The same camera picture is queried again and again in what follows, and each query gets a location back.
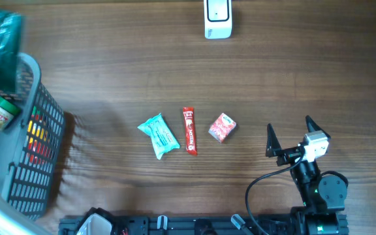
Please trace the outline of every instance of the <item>small box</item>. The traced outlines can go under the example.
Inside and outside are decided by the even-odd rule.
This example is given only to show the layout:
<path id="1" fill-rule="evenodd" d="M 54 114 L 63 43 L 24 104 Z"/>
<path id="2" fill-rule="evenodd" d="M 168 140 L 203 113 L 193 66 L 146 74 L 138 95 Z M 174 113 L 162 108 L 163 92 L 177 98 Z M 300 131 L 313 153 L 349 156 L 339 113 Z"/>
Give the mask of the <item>small box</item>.
<path id="1" fill-rule="evenodd" d="M 211 125 L 208 132 L 220 143 L 233 131 L 236 127 L 236 122 L 229 118 L 226 114 L 221 114 L 217 120 Z"/>

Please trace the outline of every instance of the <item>wood grain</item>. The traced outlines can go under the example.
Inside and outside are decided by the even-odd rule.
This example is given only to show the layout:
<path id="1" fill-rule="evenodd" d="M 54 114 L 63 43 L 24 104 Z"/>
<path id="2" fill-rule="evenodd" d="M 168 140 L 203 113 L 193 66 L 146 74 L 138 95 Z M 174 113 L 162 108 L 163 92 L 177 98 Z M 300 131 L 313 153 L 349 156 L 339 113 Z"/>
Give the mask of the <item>wood grain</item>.
<path id="1" fill-rule="evenodd" d="M 244 192 L 277 170 L 266 124 L 301 141 L 309 114 L 332 135 L 322 171 L 349 178 L 351 234 L 376 234 L 376 3 L 235 1 L 227 40 L 204 38 L 201 2 L 10 6 L 28 17 L 25 51 L 67 112 L 52 203 L 38 220 L 90 207 L 114 213 L 245 214 Z M 198 157 L 184 147 L 158 161 L 137 129 L 161 112 L 182 146 L 183 106 L 195 107 Z M 224 112 L 239 128 L 219 144 Z M 255 213 L 301 204 L 289 176 L 251 191 Z"/>
<path id="2" fill-rule="evenodd" d="M 156 3 L 156 2 L 202 2 L 201 0 L 0 0 L 0 7 L 12 5 L 56 5 L 76 3 Z"/>

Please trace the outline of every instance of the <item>red snack bar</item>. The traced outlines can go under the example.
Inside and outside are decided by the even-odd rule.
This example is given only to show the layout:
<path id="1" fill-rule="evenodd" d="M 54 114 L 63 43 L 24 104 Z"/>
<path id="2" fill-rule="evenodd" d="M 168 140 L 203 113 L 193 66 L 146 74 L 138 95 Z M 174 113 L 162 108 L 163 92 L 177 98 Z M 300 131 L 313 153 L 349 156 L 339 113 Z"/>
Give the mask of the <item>red snack bar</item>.
<path id="1" fill-rule="evenodd" d="M 183 107 L 182 112 L 185 119 L 185 141 L 187 145 L 187 152 L 196 156 L 194 108 Z"/>
<path id="2" fill-rule="evenodd" d="M 208 132 L 221 143 L 235 127 L 236 122 L 223 113 L 214 121 Z"/>

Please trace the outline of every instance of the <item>small jar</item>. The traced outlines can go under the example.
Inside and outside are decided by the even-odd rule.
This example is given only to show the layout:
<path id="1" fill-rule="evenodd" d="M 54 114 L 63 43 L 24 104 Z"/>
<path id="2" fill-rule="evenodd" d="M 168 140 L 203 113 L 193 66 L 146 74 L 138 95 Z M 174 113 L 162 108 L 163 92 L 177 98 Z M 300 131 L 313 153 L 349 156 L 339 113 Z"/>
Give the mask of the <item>small jar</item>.
<path id="1" fill-rule="evenodd" d="M 0 131 L 21 112 L 21 109 L 0 97 Z"/>

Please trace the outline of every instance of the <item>teal wet wipes packet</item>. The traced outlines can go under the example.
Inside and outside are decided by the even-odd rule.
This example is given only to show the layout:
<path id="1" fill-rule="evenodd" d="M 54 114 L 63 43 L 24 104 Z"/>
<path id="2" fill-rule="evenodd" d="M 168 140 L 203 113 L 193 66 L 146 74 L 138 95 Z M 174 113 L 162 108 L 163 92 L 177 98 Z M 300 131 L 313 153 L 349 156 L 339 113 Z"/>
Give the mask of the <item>teal wet wipes packet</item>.
<path id="1" fill-rule="evenodd" d="M 164 153 L 167 153 L 174 148 L 180 148 L 180 144 L 163 120 L 162 114 L 147 120 L 137 128 L 150 136 L 158 160 L 161 160 Z"/>

